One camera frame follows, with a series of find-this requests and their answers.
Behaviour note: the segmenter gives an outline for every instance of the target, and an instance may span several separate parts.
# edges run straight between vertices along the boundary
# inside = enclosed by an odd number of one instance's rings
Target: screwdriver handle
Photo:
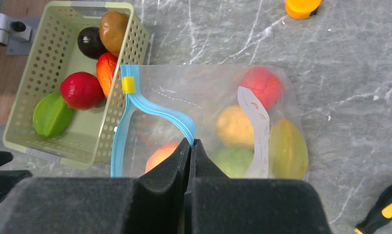
[[[392,220],[392,185],[386,188],[364,221],[355,226],[358,234],[374,234]]]

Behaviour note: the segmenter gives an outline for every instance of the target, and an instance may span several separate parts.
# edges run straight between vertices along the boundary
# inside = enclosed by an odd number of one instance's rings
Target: plastic basket
[[[78,33],[99,26],[101,17],[81,12],[120,11],[129,15],[123,48],[118,58],[110,95],[88,111],[75,111],[67,130],[42,139],[34,131],[32,114],[48,93],[59,91],[64,79],[79,71],[96,73],[97,60],[84,56],[77,46]],[[6,147],[68,166],[87,169],[110,160],[115,128],[125,106],[120,64],[143,64],[149,33],[129,3],[52,1],[42,14],[37,35],[25,66],[17,96],[3,135]]]

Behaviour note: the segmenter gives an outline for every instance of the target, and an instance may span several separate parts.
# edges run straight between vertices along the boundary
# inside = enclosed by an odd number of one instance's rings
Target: wooden surface
[[[51,0],[2,0],[1,12],[14,18],[41,16]],[[7,56],[0,47],[0,123],[7,123],[28,56]]]

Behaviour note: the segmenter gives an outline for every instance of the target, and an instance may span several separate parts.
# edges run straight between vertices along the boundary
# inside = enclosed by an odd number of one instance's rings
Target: marble surface
[[[310,183],[335,234],[352,234],[392,183],[392,0],[324,0],[307,20],[283,0],[133,0],[152,34],[150,64],[268,64],[285,69],[303,110]],[[0,150],[4,149],[0,126]],[[1,169],[108,176],[14,152]],[[392,222],[376,234],[392,234]]]

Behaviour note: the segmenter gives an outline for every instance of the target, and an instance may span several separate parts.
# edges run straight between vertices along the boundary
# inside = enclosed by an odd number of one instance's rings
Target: plastic fruit
[[[226,146],[254,149],[254,128],[239,105],[230,106],[220,114],[216,131]]]
[[[112,53],[102,54],[97,61],[97,79],[103,90],[104,96],[108,98],[111,82],[113,82],[114,72],[116,71],[117,57]]]
[[[35,132],[44,138],[54,137],[68,127],[73,113],[59,92],[50,93],[35,107],[32,116]]]
[[[158,164],[167,159],[176,150],[180,142],[173,142],[160,147],[156,152],[147,160],[145,173],[155,168]]]
[[[100,40],[98,27],[88,27],[80,31],[77,38],[77,45],[82,54],[91,58],[98,59],[107,52]]]
[[[245,178],[254,153],[245,148],[226,147],[209,157],[230,178]]]
[[[116,57],[120,54],[128,22],[129,17],[118,11],[108,12],[101,18],[99,30],[101,42]]]
[[[301,179],[308,168],[307,143],[301,132],[283,118],[271,129],[269,166],[275,178]]]
[[[249,69],[240,86],[250,89],[266,110],[272,108],[284,90],[281,80],[264,67]]]
[[[59,90],[67,105],[77,110],[91,109],[104,98],[99,81],[87,72],[69,75]]]

